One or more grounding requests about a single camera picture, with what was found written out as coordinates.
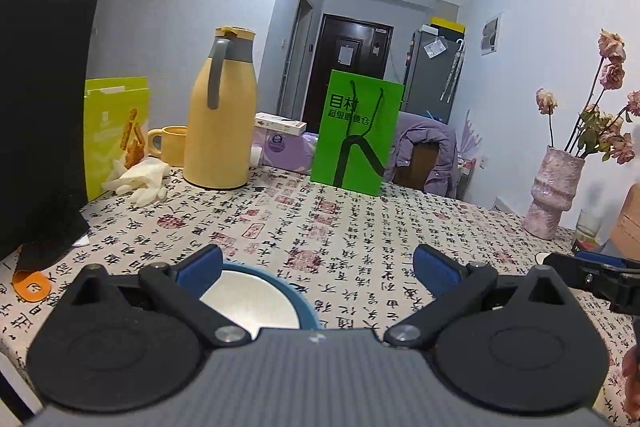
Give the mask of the person right hand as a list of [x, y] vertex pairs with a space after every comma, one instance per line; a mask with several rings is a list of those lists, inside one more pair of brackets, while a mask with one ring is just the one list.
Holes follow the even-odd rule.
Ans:
[[640, 415], [639, 347], [629, 349], [623, 358], [622, 374], [625, 378], [624, 409], [633, 421]]

